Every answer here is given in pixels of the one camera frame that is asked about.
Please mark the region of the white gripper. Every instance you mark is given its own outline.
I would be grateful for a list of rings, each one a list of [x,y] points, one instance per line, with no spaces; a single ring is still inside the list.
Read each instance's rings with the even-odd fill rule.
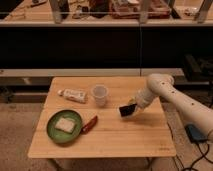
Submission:
[[[132,116],[136,116],[142,113],[148,106],[151,105],[156,97],[157,95],[148,88],[138,90],[135,96],[132,97],[128,102],[129,105],[136,105],[135,109],[133,110]]]

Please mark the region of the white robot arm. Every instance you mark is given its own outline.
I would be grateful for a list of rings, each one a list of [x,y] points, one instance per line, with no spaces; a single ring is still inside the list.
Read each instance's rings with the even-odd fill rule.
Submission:
[[[171,75],[154,73],[146,78],[146,85],[135,94],[136,107],[132,115],[145,110],[157,97],[163,97],[172,103],[208,140],[213,142],[213,109],[177,90]]]

